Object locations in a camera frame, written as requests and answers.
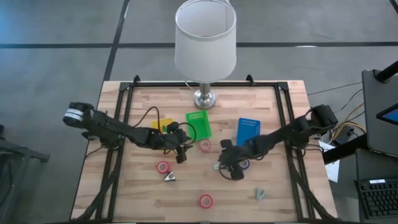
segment white lampshade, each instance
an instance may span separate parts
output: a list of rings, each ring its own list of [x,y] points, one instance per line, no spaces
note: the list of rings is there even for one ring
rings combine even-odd
[[[189,80],[212,83],[236,65],[236,13],[228,0],[189,0],[175,14],[175,66]]]

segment green container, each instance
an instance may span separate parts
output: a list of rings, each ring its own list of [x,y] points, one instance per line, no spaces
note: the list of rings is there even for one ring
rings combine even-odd
[[[187,113],[185,114],[185,117],[187,119],[187,122],[195,127],[195,131],[197,132],[197,140],[207,139],[211,137],[207,111],[196,111],[193,113]],[[195,133],[190,126],[188,126],[188,132],[189,136],[193,139],[195,137]]]

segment wooden table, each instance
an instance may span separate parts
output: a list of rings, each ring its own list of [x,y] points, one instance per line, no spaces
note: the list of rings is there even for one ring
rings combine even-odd
[[[288,81],[294,114],[301,116],[309,109],[303,81]],[[113,117],[120,82],[105,82],[98,110]],[[213,169],[221,152],[220,141],[236,142],[238,119],[261,121],[261,134],[280,128],[279,114],[271,87],[214,87],[218,95],[216,106],[208,111],[212,131],[211,152],[203,153],[198,144],[187,151],[187,160],[177,164],[175,154],[143,149],[126,141],[123,155],[114,222],[288,222],[295,221],[294,200],[283,143],[276,145],[261,161],[251,161],[239,181],[226,180]],[[185,87],[134,88],[129,124],[139,121],[151,106],[160,110],[160,118],[184,122],[185,113],[196,111],[193,91]],[[140,126],[150,126],[156,120],[150,111]],[[98,148],[99,141],[88,146],[88,152]],[[72,218],[79,216],[98,193],[103,174],[106,150],[92,154],[84,163]],[[171,164],[175,182],[164,182],[155,166],[161,161]],[[322,155],[307,151],[305,166],[312,192],[330,214],[336,216]],[[255,188],[265,189],[264,200],[255,199]],[[210,209],[202,209],[198,199],[209,194],[214,199]],[[300,194],[303,209],[305,199]],[[104,216],[108,210],[105,201]]]

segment black keyboard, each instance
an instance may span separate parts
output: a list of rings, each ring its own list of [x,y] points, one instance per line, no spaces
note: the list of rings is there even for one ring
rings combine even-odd
[[[398,178],[359,180],[356,187],[367,218],[398,217]]]

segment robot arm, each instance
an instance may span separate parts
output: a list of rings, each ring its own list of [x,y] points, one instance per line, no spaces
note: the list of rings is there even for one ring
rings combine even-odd
[[[191,146],[185,145],[190,138],[179,128],[177,122],[167,126],[167,134],[154,128],[136,128],[106,113],[94,110],[88,103],[70,103],[63,122],[74,128],[86,129],[91,135],[99,137],[104,147],[114,149],[124,137],[139,147],[153,150],[177,150],[177,162],[187,160],[185,151]]]
[[[309,113],[311,113],[311,119],[306,118]],[[241,161],[261,160],[277,143],[285,140],[291,141],[297,148],[304,148],[311,135],[325,134],[337,123],[338,120],[330,107],[320,105],[311,108],[305,115],[296,118],[286,127],[249,139],[243,146],[233,146],[230,139],[222,140],[223,150],[219,156],[220,170],[227,169],[233,180],[243,179],[243,170],[238,165]]]

